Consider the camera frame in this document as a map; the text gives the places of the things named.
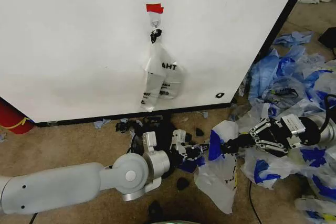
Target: white panel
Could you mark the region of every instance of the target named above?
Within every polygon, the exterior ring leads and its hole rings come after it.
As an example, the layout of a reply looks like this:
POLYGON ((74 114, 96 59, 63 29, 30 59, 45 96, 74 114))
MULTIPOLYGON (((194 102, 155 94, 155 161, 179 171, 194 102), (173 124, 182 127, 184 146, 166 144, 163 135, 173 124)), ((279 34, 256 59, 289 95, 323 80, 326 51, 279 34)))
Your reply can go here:
POLYGON ((163 46, 186 73, 156 109, 229 102, 286 2, 0 0, 1 96, 35 122, 143 111, 145 3, 162 3, 163 46))

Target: hanging plastic bag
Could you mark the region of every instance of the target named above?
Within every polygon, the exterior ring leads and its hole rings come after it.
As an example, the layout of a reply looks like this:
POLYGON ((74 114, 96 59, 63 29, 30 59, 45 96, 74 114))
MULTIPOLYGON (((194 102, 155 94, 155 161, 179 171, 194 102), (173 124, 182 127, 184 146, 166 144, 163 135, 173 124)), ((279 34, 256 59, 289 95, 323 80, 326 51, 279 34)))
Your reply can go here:
POLYGON ((160 89, 160 98, 175 98, 183 78, 181 66, 165 50, 161 54, 161 66, 165 71, 165 78, 160 89))
POLYGON ((159 42, 151 45, 150 59, 146 67, 146 88, 141 101, 141 107, 149 112, 155 108, 166 77, 166 72, 163 70, 161 63, 162 52, 163 48, 159 42))
POLYGON ((296 199, 295 207, 312 223, 336 223, 336 204, 319 199, 296 199))
POLYGON ((163 13, 161 4, 147 4, 152 30, 150 57, 146 66, 146 87, 141 100, 141 107, 151 112, 158 98, 172 99, 177 96, 182 81, 182 69, 162 47, 159 29, 160 15, 163 13))
POLYGON ((286 156, 276 157, 252 147, 245 150, 245 163, 241 170, 253 183, 272 189, 278 179, 296 173, 299 166, 286 156))

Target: black debris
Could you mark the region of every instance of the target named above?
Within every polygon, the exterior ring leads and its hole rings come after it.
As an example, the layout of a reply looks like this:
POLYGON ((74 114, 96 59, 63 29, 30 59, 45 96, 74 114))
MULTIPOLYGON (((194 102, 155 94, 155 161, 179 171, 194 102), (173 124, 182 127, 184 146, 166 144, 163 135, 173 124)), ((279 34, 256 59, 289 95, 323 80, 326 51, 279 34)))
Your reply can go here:
POLYGON ((196 128, 196 136, 204 136, 204 132, 200 128, 196 128))
POLYGON ((161 221, 163 219, 163 210, 160 206, 160 203, 155 200, 148 207, 148 215, 151 222, 161 221))
POLYGON ((179 191, 182 191, 189 186, 189 181, 186 178, 181 177, 177 180, 176 186, 179 191))

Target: white plastic bag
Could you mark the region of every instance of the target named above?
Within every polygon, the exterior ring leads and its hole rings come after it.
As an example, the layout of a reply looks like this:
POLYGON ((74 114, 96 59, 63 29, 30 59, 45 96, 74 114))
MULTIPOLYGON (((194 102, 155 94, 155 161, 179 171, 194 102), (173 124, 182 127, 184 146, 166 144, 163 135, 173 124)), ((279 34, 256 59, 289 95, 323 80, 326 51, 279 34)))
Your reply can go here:
POLYGON ((141 100, 141 107, 151 112, 158 100, 166 72, 162 68, 161 54, 163 48, 159 42, 153 43, 150 48, 150 58, 146 67, 146 87, 141 100))
POLYGON ((232 204, 236 194, 237 160, 234 155, 218 157, 198 168, 194 174, 196 186, 204 192, 225 214, 232 213, 232 204))
POLYGON ((237 187, 237 159, 233 154, 222 155, 220 143, 237 136, 238 125, 235 122, 222 121, 213 127, 209 158, 205 158, 205 164, 194 174, 196 186, 225 214, 232 213, 237 187))
POLYGON ((295 207, 311 223, 336 223, 336 204, 319 199, 296 199, 295 207))
POLYGON ((172 99, 177 96, 182 81, 182 69, 162 47, 158 38, 150 48, 146 66, 146 87, 141 107, 151 112, 158 98, 172 99))
POLYGON ((272 189, 278 179, 296 173, 299 166, 287 156, 276 157, 252 147, 245 150, 245 163, 241 170, 253 183, 272 189))
POLYGON ((300 173, 308 178, 308 183, 319 199, 336 203, 336 174, 321 173, 302 169, 300 173))

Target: blue plastic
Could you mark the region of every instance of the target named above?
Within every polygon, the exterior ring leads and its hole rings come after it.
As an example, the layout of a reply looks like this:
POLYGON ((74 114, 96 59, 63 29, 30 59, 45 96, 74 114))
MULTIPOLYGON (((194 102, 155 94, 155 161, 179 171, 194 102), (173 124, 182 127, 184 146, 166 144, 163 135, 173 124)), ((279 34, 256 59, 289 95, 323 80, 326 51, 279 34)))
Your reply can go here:
POLYGON ((306 31, 299 33, 298 31, 293 31, 290 34, 282 34, 279 38, 276 38, 273 44, 282 44, 285 47, 292 47, 296 45, 309 43, 313 35, 312 31, 306 31))
POLYGON ((254 182, 256 184, 258 183, 262 183, 265 180, 271 180, 271 179, 278 179, 281 178, 280 175, 278 174, 267 174, 265 178, 261 178, 259 176, 259 174, 264 171, 267 170, 269 168, 269 165, 267 164, 267 162, 263 159, 258 159, 257 163, 256 163, 256 167, 254 169, 254 182))
POLYGON ((297 64, 296 62, 306 52, 304 46, 293 46, 288 53, 279 61, 277 76, 291 76, 293 75, 297 64))
POLYGON ((278 63, 279 53, 276 49, 272 49, 265 58, 251 67, 251 83, 248 94, 249 102, 253 103, 272 83, 273 78, 276 77, 278 63))
POLYGON ((336 189, 326 187, 322 183, 320 178, 316 175, 313 175, 313 182, 316 185, 316 187, 320 190, 319 191, 320 195, 336 200, 336 189))
POLYGON ((318 212, 306 211, 306 213, 312 219, 324 220, 318 212))
POLYGON ((324 158, 326 149, 318 149, 314 148, 313 150, 300 150, 302 153, 302 157, 304 161, 313 161, 309 166, 312 167, 320 167, 321 165, 324 165, 327 163, 326 159, 324 158))
POLYGON ((219 137, 219 135, 214 131, 211 130, 210 133, 210 146, 209 146, 209 157, 208 159, 210 161, 217 159, 219 156, 221 156, 222 151, 220 149, 220 144, 222 140, 219 137))

